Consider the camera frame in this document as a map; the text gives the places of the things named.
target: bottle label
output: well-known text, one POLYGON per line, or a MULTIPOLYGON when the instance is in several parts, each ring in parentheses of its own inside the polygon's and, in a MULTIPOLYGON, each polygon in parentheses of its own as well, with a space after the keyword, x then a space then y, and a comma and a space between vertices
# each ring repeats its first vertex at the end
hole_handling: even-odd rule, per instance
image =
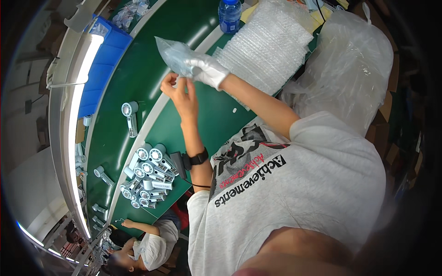
POLYGON ((238 26, 240 24, 240 21, 234 21, 234 22, 228 22, 228 21, 221 21, 220 22, 220 28, 221 31, 225 33, 230 33, 238 30, 238 26))

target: t-shirt print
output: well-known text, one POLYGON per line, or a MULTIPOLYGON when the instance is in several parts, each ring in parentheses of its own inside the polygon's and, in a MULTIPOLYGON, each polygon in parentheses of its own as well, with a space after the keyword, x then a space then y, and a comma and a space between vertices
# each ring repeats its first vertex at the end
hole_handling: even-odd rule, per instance
POLYGON ((290 144, 271 142, 269 133, 261 126, 245 132, 248 129, 250 127, 243 128, 241 142, 232 142, 231 148, 225 154, 214 157, 209 202, 221 194, 214 201, 216 207, 227 204, 231 198, 246 192, 256 181, 264 181, 267 174, 277 172, 278 168, 286 164, 281 155, 267 159, 290 144))

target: fluorescent light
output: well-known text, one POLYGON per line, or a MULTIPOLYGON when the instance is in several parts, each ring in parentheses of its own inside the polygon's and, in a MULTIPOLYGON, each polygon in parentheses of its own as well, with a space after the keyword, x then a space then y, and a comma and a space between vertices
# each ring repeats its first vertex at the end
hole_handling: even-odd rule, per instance
MULTIPOLYGON (((83 59, 83 63, 80 66, 76 83, 85 83, 88 80, 89 70, 91 69, 92 62, 97 54, 98 48, 103 43, 103 37, 96 34, 84 34, 85 43, 81 47, 88 47, 83 59)), ((88 226, 84 219, 83 210, 81 209, 80 197, 77 193, 77 180, 75 171, 75 136, 78 110, 80 108, 81 96, 83 95, 84 84, 78 84, 74 87, 74 93, 72 96, 71 110, 69 114, 69 128, 68 128, 68 159, 69 159, 69 171, 71 174, 71 185, 74 190, 74 198, 80 216, 80 220, 86 230, 86 235, 91 238, 88 226)))
POLYGON ((58 253, 57 251, 55 251, 55 250, 52 250, 52 249, 48 249, 50 252, 52 252, 52 253, 54 253, 55 255, 58 255, 58 256, 60 256, 61 257, 61 254, 60 253, 58 253))
POLYGON ((26 234, 26 236, 31 238, 31 240, 33 240, 34 242, 38 243, 38 245, 40 245, 41 247, 45 247, 39 240, 37 240, 31 234, 29 234, 28 231, 26 231, 26 229, 24 229, 23 226, 21 226, 18 221, 17 221, 17 224, 20 227, 20 229, 26 234))

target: water bottle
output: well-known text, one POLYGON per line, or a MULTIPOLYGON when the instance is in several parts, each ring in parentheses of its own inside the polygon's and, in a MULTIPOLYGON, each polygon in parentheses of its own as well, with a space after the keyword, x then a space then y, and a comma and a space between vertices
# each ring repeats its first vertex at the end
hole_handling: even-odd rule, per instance
POLYGON ((220 28, 226 34, 238 31, 241 18, 241 2, 239 0, 221 0, 218 7, 220 28))

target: blue bottle cap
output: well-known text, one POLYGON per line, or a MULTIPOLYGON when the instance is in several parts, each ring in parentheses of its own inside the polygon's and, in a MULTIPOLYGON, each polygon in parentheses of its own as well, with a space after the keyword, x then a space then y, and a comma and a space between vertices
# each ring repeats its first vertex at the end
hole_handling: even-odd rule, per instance
POLYGON ((234 5, 236 3, 238 3, 239 0, 222 0, 224 3, 226 3, 227 5, 234 5))

